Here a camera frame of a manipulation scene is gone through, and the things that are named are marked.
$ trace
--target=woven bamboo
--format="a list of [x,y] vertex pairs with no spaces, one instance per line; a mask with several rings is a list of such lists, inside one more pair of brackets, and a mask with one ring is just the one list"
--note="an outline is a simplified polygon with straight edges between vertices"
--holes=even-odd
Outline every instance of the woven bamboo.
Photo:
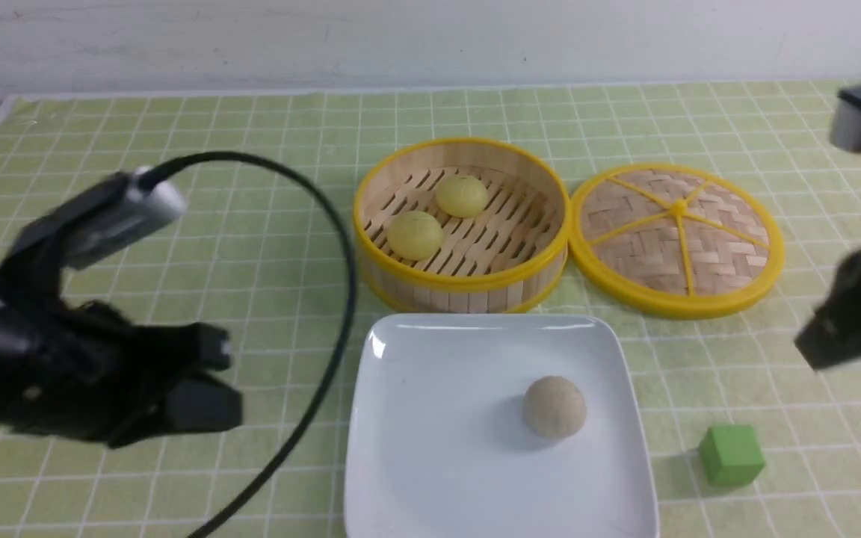
[[762,205],[698,170],[620,168],[581,188],[575,201],[578,265],[653,313],[708,317],[744,309],[765,295],[782,266],[782,239]]

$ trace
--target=beige ball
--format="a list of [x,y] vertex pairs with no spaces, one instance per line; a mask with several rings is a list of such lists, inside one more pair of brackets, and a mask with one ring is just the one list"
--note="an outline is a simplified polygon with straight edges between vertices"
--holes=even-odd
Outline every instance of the beige ball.
[[472,175],[445,177],[434,188],[433,194],[437,205],[452,217],[476,217],[487,205],[487,188]]
[[387,226],[387,245],[403,259],[430,258],[444,242],[444,229],[433,215],[406,211]]
[[523,396],[523,418],[538,436],[565,439],[587,420],[587,402],[570,379],[559,375],[541,377]]

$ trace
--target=yellow rim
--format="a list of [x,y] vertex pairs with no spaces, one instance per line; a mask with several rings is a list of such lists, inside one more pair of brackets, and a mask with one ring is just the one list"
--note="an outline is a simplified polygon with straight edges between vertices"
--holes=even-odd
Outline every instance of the yellow rim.
[[[691,174],[696,177],[700,177],[704,181],[704,185],[715,183],[722,188],[727,188],[727,190],[731,191],[733,194],[737,194],[740,198],[744,199],[746,204],[748,204],[753,211],[756,212],[759,216],[759,220],[762,221],[763,227],[766,228],[766,234],[768,234],[769,237],[769,258],[766,262],[766,266],[763,267],[762,272],[759,273],[759,276],[757,276],[750,285],[725,295],[715,295],[711,297],[697,297],[693,295],[680,296],[653,290],[643,285],[638,285],[638,283],[624,278],[624,276],[613,271],[607,265],[604,265],[604,263],[598,260],[597,256],[593,254],[588,242],[584,239],[583,232],[581,232],[580,229],[580,217],[578,214],[580,214],[580,208],[583,208],[587,195],[590,194],[598,184],[607,181],[613,176],[630,173],[635,170],[650,170],[650,168],[659,168],[660,170],[670,170],[677,171],[677,173]],[[693,195],[694,194],[691,193],[689,197],[687,197],[688,201]],[[665,202],[662,200],[659,200],[658,203],[666,207]],[[575,210],[572,212],[570,224],[568,224],[568,226],[570,226],[570,234],[572,238],[570,242],[570,252],[573,254],[574,262],[577,263],[580,270],[583,271],[584,275],[587,276],[594,285],[599,286],[605,292],[616,297],[616,299],[621,300],[621,302],[658,316],[688,319],[711,318],[715,316],[725,316],[727,314],[747,309],[747,307],[752,306],[753,303],[761,300],[762,297],[772,289],[773,285],[776,283],[776,278],[780,275],[780,270],[783,269],[783,259],[786,256],[785,249],[783,249],[783,235],[780,234],[780,229],[776,225],[776,221],[770,217],[769,211],[766,211],[766,208],[763,207],[759,201],[756,201],[755,198],[742,190],[742,188],[739,188],[720,177],[716,177],[715,175],[704,173],[702,170],[695,170],[690,167],[680,167],[677,166],[677,164],[663,163],[632,164],[628,167],[613,168],[613,170],[607,170],[604,173],[594,176],[591,180],[578,188],[576,193],[573,195],[572,204]],[[681,218],[691,217],[676,218],[677,228],[679,228],[681,232],[680,245],[683,252],[684,269],[687,271],[687,289],[690,290],[691,293],[691,275],[689,268],[690,259],[689,254],[686,252],[686,235],[683,234],[682,227],[679,225]],[[703,218],[693,218],[693,220],[720,228],[720,226],[707,222]],[[725,229],[725,231],[731,232],[731,234],[737,236],[742,236],[731,229]]]
[[[550,280],[549,285],[540,291],[539,294],[530,299],[526,303],[520,303],[519,306],[515,306],[512,309],[504,310],[503,312],[489,312],[490,314],[519,314],[523,312],[527,312],[543,302],[544,299],[550,295],[550,292],[553,291],[555,287],[557,287],[557,283],[560,282],[561,276],[564,275],[564,268],[567,266],[567,263],[564,263],[560,266],[560,271],[557,272],[557,275],[554,275],[554,278]],[[380,289],[378,286],[374,285],[373,280],[370,279],[370,276],[367,273],[362,275],[363,282],[374,292],[374,295],[380,299],[380,302],[385,303],[387,306],[392,307],[392,309],[398,312],[417,312],[417,310],[411,309],[406,304],[398,302],[394,297],[390,297],[383,289]]]
[[[424,149],[424,147],[428,146],[439,146],[444,143],[481,143],[486,144],[486,146],[501,147],[502,149],[513,151],[516,154],[533,161],[537,166],[540,166],[541,170],[546,171],[546,173],[553,178],[554,183],[557,185],[557,189],[560,191],[561,197],[564,198],[564,224],[560,227],[560,232],[557,232],[557,235],[554,236],[553,241],[550,241],[550,245],[547,245],[546,249],[543,249],[543,251],[537,253],[533,258],[526,260],[526,262],[523,262],[521,265],[513,266],[510,269],[504,269],[503,271],[496,273],[490,273],[490,275],[479,276],[434,275],[433,273],[419,271],[413,267],[403,265],[403,263],[397,262],[397,260],[383,254],[383,252],[381,252],[380,249],[370,241],[368,235],[365,234],[365,228],[363,228],[361,218],[358,217],[358,208],[361,207],[361,199],[363,197],[363,193],[365,193],[366,187],[368,187],[368,183],[375,174],[379,173],[382,168],[386,167],[387,164],[392,162],[394,159],[397,159],[402,155],[406,155],[407,153],[411,153],[411,151]],[[519,147],[511,146],[509,143],[502,143],[497,140],[488,140],[484,139],[484,137],[444,137],[443,139],[428,140],[424,143],[414,144],[414,146],[404,147],[404,149],[400,149],[392,153],[392,155],[387,156],[385,159],[380,161],[376,167],[373,167],[369,171],[368,175],[366,175],[361,181],[361,186],[358,187],[357,194],[355,194],[354,197],[354,232],[358,238],[359,245],[361,245],[365,250],[365,254],[368,255],[370,259],[373,259],[374,262],[380,266],[380,269],[383,269],[383,271],[386,271],[387,273],[391,273],[398,279],[406,280],[406,282],[410,282],[413,285],[420,285],[442,291],[460,291],[469,293],[489,291],[506,285],[511,285],[513,282],[519,282],[520,280],[532,276],[533,273],[540,271],[543,266],[550,263],[550,260],[559,254],[562,249],[567,248],[567,236],[570,231],[570,228],[567,227],[567,222],[570,222],[570,212],[572,210],[570,208],[570,204],[565,203],[566,201],[567,187],[564,187],[564,182],[560,180],[560,177],[555,173],[555,171],[551,170],[550,167],[547,167],[546,164],[544,164],[536,155],[524,151]]]

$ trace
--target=table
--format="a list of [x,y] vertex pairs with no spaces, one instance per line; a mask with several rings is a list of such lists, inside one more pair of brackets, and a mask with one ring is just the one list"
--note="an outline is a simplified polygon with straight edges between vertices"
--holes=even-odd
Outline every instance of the table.
[[[454,89],[383,94],[134,94],[10,98],[0,116],[0,256],[21,225],[119,167],[242,149],[307,173],[348,217],[359,178],[430,137],[508,140],[576,187],[629,162],[704,168],[750,191],[786,239],[773,292],[744,313],[666,321],[625,309],[573,267],[539,312],[588,314],[619,335],[660,501],[661,536],[861,536],[861,364],[815,375],[792,337],[861,244],[861,156],[831,149],[844,81]],[[262,170],[175,179],[188,215],[68,279],[73,302],[133,320],[228,327],[247,424],[116,452],[0,431],[0,536],[184,536],[281,443],[336,333],[342,274],[322,214]],[[337,386],[277,479],[222,536],[339,537],[356,357],[389,313],[363,294]],[[768,467],[749,487],[706,483],[710,424],[756,427]]]

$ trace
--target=white plate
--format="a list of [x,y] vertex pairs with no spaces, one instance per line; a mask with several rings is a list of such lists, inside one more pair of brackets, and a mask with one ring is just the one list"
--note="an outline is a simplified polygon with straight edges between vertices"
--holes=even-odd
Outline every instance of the white plate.
[[[584,392],[559,443],[527,428],[544,375]],[[581,316],[400,314],[371,328],[348,437],[350,538],[653,538],[656,494],[619,342]]]

